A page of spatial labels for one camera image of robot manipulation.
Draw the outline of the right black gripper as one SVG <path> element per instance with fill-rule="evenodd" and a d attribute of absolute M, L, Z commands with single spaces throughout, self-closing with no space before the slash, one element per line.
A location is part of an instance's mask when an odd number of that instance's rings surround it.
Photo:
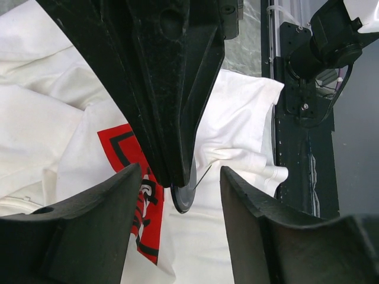
<path fill-rule="evenodd" d="M 127 119 L 165 187 L 190 178 L 195 135 L 243 0 L 128 1 L 137 53 L 137 111 Z"/>

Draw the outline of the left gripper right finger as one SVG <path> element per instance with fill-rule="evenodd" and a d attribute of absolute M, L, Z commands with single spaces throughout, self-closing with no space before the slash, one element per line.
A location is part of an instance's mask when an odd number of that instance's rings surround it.
<path fill-rule="evenodd" d="M 377 283 L 378 217 L 324 220 L 295 210 L 220 170 L 236 283 Z"/>

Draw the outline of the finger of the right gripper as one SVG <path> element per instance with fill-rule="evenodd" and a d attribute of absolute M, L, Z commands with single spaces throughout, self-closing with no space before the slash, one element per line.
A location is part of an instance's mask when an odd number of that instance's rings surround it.
<path fill-rule="evenodd" d="M 159 184 L 172 184 L 148 122 L 150 108 L 126 1 L 39 1 L 77 48 L 132 127 Z"/>

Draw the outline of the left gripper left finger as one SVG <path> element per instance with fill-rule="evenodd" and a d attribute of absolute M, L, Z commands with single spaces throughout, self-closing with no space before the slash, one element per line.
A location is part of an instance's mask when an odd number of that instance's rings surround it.
<path fill-rule="evenodd" d="M 120 283 L 141 185 L 131 164 L 31 214 L 1 218 L 2 283 Z"/>

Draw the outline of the blue round brooch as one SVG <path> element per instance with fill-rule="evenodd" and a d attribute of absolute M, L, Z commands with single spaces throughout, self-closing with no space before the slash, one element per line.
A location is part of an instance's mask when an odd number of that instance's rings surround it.
<path fill-rule="evenodd" d="M 171 198 L 174 203 L 175 209 L 180 213 L 184 214 L 188 212 L 193 205 L 196 188 L 200 182 L 204 179 L 205 175 L 209 172 L 212 165 L 209 165 L 207 170 L 203 173 L 199 180 L 197 180 L 197 168 L 195 158 L 192 160 L 191 171 L 189 176 L 189 182 L 184 187 L 178 187 L 171 185 Z"/>

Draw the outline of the white Coca-Cola t-shirt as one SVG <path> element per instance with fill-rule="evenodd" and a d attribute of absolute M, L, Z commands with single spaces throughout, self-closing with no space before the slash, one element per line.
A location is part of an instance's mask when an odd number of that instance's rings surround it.
<path fill-rule="evenodd" d="M 222 70 L 198 128 L 197 192 L 176 211 L 134 137 L 122 151 L 142 167 L 123 283 L 233 283 L 220 195 L 228 166 L 273 196 L 271 115 L 282 84 Z M 130 125 L 77 49 L 35 1 L 1 15 L 1 215 L 31 213 L 121 170 L 111 141 Z"/>

